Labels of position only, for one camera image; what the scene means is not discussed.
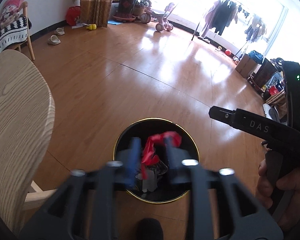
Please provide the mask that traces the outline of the person's right hand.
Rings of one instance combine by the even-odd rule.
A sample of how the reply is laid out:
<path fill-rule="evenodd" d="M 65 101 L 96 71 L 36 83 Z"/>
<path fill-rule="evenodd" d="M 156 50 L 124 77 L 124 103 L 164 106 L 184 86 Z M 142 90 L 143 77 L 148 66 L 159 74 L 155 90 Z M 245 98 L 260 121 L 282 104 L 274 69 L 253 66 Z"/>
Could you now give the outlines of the person's right hand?
<path fill-rule="evenodd" d="M 266 161 L 262 160 L 258 167 L 259 179 L 255 197 L 266 209 L 269 209 L 273 204 L 273 201 L 271 200 L 273 187 L 267 179 L 266 173 Z M 293 191 L 291 201 L 278 222 L 278 225 L 282 230 L 288 230 L 295 226 L 300 220 L 300 168 L 295 169 L 290 172 L 290 174 L 278 180 L 276 186 L 283 191 Z"/>

